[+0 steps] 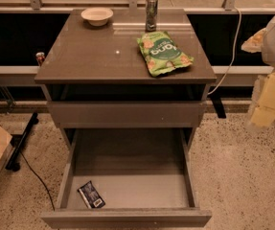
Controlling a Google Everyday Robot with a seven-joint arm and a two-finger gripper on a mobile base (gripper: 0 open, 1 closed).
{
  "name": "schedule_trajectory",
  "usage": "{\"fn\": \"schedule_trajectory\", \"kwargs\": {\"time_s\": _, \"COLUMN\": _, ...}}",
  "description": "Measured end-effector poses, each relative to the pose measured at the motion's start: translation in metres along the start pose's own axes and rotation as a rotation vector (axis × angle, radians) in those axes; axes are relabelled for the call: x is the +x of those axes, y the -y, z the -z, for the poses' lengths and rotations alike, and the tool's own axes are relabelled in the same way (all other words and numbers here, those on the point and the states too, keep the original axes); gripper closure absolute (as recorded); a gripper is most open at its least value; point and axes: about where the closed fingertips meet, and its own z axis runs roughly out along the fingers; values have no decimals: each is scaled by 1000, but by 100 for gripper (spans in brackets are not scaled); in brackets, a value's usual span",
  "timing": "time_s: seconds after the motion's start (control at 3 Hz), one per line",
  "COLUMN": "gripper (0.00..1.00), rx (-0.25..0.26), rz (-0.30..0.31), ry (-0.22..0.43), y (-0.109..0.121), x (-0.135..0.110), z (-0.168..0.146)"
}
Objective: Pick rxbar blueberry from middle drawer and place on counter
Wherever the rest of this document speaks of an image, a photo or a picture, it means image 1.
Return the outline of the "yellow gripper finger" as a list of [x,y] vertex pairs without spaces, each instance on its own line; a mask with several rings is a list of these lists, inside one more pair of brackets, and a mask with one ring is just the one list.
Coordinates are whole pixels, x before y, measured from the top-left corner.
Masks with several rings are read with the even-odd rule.
[[255,34],[250,36],[246,41],[241,45],[241,49],[247,53],[260,53],[263,47],[263,39],[266,29],[260,29]]
[[267,76],[258,76],[248,110],[251,127],[269,127],[275,121],[275,70]]

